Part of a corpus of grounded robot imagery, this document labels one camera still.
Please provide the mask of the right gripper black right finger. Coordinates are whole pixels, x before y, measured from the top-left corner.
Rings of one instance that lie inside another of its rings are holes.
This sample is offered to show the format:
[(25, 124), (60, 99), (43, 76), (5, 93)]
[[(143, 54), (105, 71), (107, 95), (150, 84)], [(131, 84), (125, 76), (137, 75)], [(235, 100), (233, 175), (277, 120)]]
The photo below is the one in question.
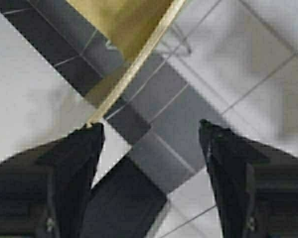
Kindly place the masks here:
[(206, 119), (199, 141), (225, 238), (298, 238), (298, 158)]

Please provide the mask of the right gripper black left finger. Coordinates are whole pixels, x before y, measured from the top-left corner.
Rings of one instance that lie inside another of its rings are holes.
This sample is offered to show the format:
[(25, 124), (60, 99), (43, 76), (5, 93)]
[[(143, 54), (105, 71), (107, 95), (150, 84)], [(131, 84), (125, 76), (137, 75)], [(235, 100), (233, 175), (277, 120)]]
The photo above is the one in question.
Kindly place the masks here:
[(105, 141), (104, 125), (0, 162), (0, 238), (77, 238)]

